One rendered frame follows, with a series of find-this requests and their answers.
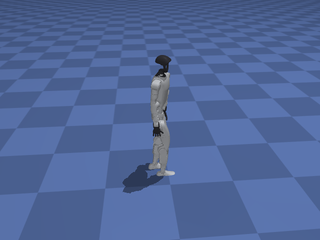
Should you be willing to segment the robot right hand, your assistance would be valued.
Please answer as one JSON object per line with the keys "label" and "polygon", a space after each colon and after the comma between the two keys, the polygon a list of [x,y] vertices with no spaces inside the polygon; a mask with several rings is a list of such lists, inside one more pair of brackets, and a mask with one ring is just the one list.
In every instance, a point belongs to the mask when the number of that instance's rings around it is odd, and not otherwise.
{"label": "robot right hand", "polygon": [[154,123],[153,123],[153,136],[154,136],[154,134],[155,134],[155,137],[157,136],[157,137],[159,137],[159,136],[161,136],[161,134],[160,133],[162,133],[163,134],[163,132],[161,131],[161,129],[160,129],[160,123],[158,122],[158,127],[154,127]]}

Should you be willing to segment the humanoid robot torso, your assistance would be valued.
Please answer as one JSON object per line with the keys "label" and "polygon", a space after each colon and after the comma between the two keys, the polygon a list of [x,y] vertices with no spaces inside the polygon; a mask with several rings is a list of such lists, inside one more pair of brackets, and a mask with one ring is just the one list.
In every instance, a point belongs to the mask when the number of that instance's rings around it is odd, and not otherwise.
{"label": "humanoid robot torso", "polygon": [[[160,118],[160,120],[162,120],[164,118],[164,111],[163,111],[163,106],[166,103],[167,100],[167,96],[168,96],[168,91],[169,91],[169,87],[170,87],[170,77],[167,73],[164,72],[164,74],[166,75],[166,77],[161,77],[163,76],[163,74],[160,74],[158,76],[155,76],[152,78],[151,83],[154,80],[160,80],[161,81],[161,87],[160,90],[158,92],[158,98],[156,99],[156,101],[159,102],[159,107],[158,109],[158,116]],[[152,92],[152,90],[151,90]],[[153,115],[151,114],[151,119],[153,120]]]}

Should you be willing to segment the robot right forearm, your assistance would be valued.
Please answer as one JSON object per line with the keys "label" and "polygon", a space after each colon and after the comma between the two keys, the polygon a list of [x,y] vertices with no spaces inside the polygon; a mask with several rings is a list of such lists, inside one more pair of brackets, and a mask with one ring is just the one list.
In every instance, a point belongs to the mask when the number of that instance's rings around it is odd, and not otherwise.
{"label": "robot right forearm", "polygon": [[152,113],[154,127],[159,127],[159,110],[155,103],[151,104],[150,111]]}

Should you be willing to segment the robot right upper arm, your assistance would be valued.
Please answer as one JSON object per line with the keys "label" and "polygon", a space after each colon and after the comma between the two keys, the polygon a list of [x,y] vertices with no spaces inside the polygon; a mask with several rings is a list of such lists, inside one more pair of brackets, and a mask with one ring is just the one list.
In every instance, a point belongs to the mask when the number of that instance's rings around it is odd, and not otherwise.
{"label": "robot right upper arm", "polygon": [[159,102],[157,101],[159,90],[161,88],[161,81],[158,79],[155,79],[151,83],[151,97],[150,97],[150,106],[151,104],[155,103],[157,105],[157,108],[160,106]]}

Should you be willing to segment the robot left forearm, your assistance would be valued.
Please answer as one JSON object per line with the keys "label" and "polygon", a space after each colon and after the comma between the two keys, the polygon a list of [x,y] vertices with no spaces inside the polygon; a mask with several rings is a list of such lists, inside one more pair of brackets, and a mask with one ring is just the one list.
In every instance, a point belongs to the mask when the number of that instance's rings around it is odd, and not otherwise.
{"label": "robot left forearm", "polygon": [[166,99],[165,104],[164,104],[164,105],[163,105],[163,107],[162,107],[162,109],[163,109],[163,110],[165,110],[165,108],[166,108],[167,104],[168,104],[168,96],[167,96],[167,99]]}

